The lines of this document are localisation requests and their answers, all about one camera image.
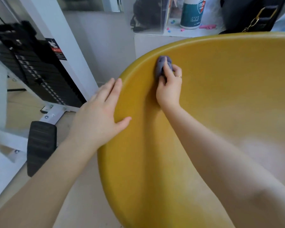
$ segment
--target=forearm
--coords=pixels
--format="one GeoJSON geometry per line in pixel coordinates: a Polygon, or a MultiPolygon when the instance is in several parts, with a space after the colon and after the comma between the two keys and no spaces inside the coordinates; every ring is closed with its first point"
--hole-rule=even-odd
{"type": "Polygon", "coordinates": [[[268,227],[281,225],[271,217],[277,218],[274,213],[281,212],[285,219],[285,186],[182,108],[164,112],[194,167],[236,227],[259,227],[266,219],[268,227]]]}
{"type": "Polygon", "coordinates": [[[65,197],[93,153],[68,140],[63,142],[0,209],[0,227],[52,227],[65,197]]]}

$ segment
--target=yellow basin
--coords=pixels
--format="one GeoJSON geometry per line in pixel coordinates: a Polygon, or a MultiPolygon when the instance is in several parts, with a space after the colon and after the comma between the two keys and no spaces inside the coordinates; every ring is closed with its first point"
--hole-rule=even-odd
{"type": "Polygon", "coordinates": [[[273,174],[285,183],[285,33],[193,38],[140,57],[121,75],[115,111],[116,121],[133,120],[98,152],[104,192],[124,227],[233,227],[156,102],[160,55],[183,70],[181,106],[265,168],[277,157],[273,174]]]}

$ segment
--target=purple cloth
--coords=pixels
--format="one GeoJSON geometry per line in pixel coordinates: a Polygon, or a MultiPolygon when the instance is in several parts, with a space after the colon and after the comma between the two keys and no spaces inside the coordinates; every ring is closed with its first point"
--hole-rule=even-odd
{"type": "Polygon", "coordinates": [[[163,72],[163,65],[165,64],[165,57],[167,57],[168,65],[169,65],[170,69],[172,70],[171,58],[168,56],[160,56],[157,60],[156,68],[155,68],[155,79],[156,80],[158,80],[161,75],[165,76],[165,74],[163,72]]]}

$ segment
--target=bottle label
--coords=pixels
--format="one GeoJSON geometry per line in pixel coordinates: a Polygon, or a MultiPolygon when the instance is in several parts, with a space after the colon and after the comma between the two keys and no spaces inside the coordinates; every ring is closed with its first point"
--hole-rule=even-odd
{"type": "Polygon", "coordinates": [[[195,27],[201,24],[201,16],[203,15],[206,0],[200,0],[197,4],[183,5],[183,12],[181,15],[181,25],[185,27],[195,27]]]}

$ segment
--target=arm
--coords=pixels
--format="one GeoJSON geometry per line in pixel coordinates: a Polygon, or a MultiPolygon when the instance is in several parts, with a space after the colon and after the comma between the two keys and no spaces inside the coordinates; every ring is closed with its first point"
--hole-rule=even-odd
{"type": "Polygon", "coordinates": [[[53,227],[70,188],[97,149],[125,129],[115,123],[122,81],[111,79],[76,113],[67,139],[0,209],[0,227],[53,227]]]}
{"type": "Polygon", "coordinates": [[[285,186],[179,105],[181,69],[164,66],[157,100],[188,157],[218,197],[236,228],[285,227],[285,186]]]}

